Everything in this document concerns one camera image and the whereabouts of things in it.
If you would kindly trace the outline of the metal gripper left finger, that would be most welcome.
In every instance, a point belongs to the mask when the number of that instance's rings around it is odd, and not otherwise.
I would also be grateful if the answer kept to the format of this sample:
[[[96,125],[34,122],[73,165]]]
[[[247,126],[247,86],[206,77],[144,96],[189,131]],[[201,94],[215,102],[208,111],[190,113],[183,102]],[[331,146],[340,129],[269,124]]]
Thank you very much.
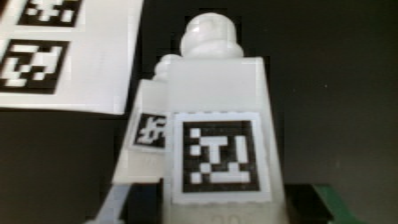
[[[121,219],[123,206],[128,198],[130,186],[114,185],[109,191],[105,202],[91,224],[125,224]]]

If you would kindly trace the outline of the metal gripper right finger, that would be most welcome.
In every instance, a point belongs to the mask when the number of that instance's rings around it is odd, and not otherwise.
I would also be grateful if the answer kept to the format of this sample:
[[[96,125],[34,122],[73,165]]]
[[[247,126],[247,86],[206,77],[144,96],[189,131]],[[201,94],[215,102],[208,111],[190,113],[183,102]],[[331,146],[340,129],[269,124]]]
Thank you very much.
[[[327,224],[356,224],[356,217],[334,188],[329,185],[316,184],[315,191],[331,214]]]

